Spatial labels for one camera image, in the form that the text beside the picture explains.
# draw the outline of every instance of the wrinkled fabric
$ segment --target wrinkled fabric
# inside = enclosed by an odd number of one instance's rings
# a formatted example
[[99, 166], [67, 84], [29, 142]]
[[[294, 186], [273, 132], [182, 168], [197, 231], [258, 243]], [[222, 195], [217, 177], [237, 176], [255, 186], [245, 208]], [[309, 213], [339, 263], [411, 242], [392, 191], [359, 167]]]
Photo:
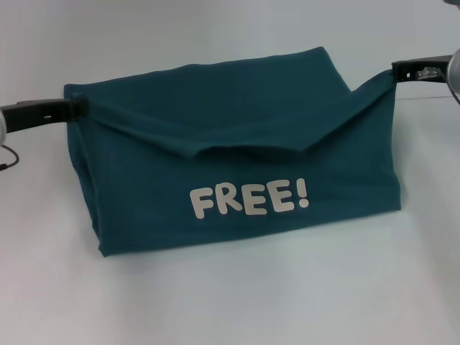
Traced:
[[400, 209], [385, 71], [350, 91], [327, 52], [88, 85], [70, 158], [104, 256]]

